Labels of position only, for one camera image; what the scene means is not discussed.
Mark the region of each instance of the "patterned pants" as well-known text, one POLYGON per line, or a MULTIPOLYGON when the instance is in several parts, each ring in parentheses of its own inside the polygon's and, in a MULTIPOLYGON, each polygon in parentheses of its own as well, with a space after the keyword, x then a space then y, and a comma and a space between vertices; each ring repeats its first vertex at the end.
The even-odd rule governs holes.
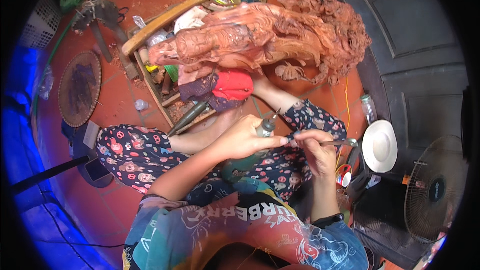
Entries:
MULTIPOLYGON (((347 137, 345 124, 308 99, 298 101, 284 115, 295 131, 322 129, 335 140, 347 137)), ((121 124, 100 130, 97 155, 101 163, 122 183, 145 194, 163 173, 188 159, 190 155, 174 152, 167 135, 156 128, 121 124)), ((234 192, 220 177, 221 164, 207 174, 186 196, 190 205, 206 206, 234 192)), ((246 176, 269 184, 288 201, 303 181, 312 177, 303 150, 290 144, 271 150, 246 176)))

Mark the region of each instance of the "blue tarp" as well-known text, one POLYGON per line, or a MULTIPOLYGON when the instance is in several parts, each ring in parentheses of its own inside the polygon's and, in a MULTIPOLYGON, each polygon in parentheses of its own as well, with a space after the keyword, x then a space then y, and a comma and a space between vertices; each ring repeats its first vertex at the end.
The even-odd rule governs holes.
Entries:
MULTIPOLYGON (((1 138, 10 184, 45 171, 29 125, 38 56, 36 50, 17 46, 11 59, 16 63, 10 66, 5 84, 1 138)), ((113 269, 94 247, 72 244, 88 242, 58 202, 48 181, 16 195, 15 202, 23 224, 51 269, 113 269)))

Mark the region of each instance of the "person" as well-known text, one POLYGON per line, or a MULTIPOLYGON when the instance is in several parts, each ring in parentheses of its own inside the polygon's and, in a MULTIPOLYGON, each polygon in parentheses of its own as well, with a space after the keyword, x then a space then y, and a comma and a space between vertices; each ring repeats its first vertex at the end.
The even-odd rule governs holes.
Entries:
POLYGON ((97 154, 105 167, 146 194, 125 241, 124 269, 368 268, 337 204, 339 147, 319 144, 344 140, 344 123, 264 76, 252 78, 253 94, 285 111, 295 133, 257 137, 262 120, 247 115, 231 124, 237 111, 203 131, 172 137, 126 124, 99 132, 97 154), (271 150, 238 183, 221 179, 223 161, 263 149, 271 150), (288 200, 310 179, 307 224, 288 200))

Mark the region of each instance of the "glass bottle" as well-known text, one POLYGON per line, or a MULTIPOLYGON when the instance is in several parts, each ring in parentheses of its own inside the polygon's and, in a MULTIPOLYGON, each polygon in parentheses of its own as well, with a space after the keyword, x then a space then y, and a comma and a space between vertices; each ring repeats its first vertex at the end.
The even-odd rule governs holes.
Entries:
POLYGON ((363 115, 365 115, 367 123, 368 125, 370 125, 377 120, 377 110, 375 109, 375 103, 372 100, 370 94, 364 94, 360 96, 360 101, 363 115))

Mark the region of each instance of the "cloth rag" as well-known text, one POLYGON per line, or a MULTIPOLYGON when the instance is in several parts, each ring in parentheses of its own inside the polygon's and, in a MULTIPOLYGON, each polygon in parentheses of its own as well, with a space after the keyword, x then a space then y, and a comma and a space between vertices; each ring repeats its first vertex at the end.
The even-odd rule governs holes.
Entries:
POLYGON ((179 85, 183 101, 203 101, 217 112, 235 108, 254 91, 254 83, 247 71, 243 69, 226 69, 213 72, 195 81, 179 85))

